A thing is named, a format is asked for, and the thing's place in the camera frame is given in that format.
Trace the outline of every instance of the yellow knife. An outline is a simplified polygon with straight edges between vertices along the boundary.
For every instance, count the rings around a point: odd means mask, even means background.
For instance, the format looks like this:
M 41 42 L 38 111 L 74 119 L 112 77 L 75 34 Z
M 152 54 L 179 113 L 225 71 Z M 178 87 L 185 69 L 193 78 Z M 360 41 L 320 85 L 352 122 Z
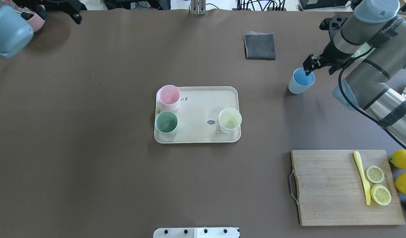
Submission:
M 366 205 L 371 204 L 371 184 L 365 178 L 365 172 L 363 171 L 362 158 L 358 151 L 353 152 L 354 161 L 356 161 L 357 169 L 359 170 L 360 179 L 362 180 L 363 190 L 365 191 Z

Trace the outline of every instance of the cutting board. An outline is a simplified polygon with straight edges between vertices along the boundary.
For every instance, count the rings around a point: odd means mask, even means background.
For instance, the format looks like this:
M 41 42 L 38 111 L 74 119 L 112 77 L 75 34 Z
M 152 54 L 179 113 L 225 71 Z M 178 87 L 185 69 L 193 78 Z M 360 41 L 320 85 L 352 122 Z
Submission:
M 371 200 L 366 205 L 354 150 L 293 150 L 301 226 L 405 224 L 386 151 L 358 151 L 365 176 L 371 165 L 384 171 L 381 184 L 389 189 L 391 203 L 381 206 Z

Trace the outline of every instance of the metal handle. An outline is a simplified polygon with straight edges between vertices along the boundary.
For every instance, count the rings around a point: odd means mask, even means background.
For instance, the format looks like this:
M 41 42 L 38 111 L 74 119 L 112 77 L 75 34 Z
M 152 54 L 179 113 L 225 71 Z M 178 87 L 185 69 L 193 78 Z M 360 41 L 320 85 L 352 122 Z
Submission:
M 291 171 L 291 174 L 290 174 L 290 176 L 289 176 L 289 181 L 290 181 L 290 193 L 291 193 L 291 196 L 294 198 L 294 201 L 296 202 L 296 205 L 298 206 L 298 205 L 300 205 L 300 203 L 299 203 L 299 201 L 296 199 L 296 197 L 293 195 L 293 187 L 292 187 L 292 185 L 291 185 L 291 176 L 293 176 L 293 174 L 294 174 L 294 169 Z

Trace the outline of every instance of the table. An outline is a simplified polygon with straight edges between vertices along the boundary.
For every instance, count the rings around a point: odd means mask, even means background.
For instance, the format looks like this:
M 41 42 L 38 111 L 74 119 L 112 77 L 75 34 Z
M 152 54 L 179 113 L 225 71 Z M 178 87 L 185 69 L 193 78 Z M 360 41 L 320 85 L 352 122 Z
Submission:
M 406 237 L 404 226 L 301 227 L 289 193 L 293 149 L 400 149 L 345 109 L 337 75 L 287 85 L 334 12 L 51 12 L 0 59 L 0 238 L 152 237 L 158 227 L 239 227 L 241 237 Z M 277 59 L 246 60 L 243 34 L 273 32 Z M 233 86 L 235 143 L 159 144 L 165 84 Z M 402 90 L 406 73 L 392 79 Z

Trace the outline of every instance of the cup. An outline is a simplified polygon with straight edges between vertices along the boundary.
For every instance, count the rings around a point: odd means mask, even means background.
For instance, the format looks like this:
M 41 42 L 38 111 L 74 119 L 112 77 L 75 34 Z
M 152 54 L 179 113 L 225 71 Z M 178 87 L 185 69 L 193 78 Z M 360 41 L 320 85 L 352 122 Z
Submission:
M 239 111 L 228 107 L 219 113 L 219 126 L 223 133 L 231 134 L 241 125 L 241 114 Z
M 165 85 L 159 89 L 157 97 L 166 110 L 175 111 L 179 107 L 181 92 L 173 85 Z
M 156 116 L 154 121 L 156 129 L 167 136 L 174 136 L 178 131 L 178 118 L 171 111 L 163 111 Z
M 304 90 L 310 87 L 315 82 L 315 74 L 310 72 L 309 76 L 306 76 L 306 72 L 303 68 L 298 68 L 294 71 L 288 84 L 288 90 L 294 94 L 301 94 Z

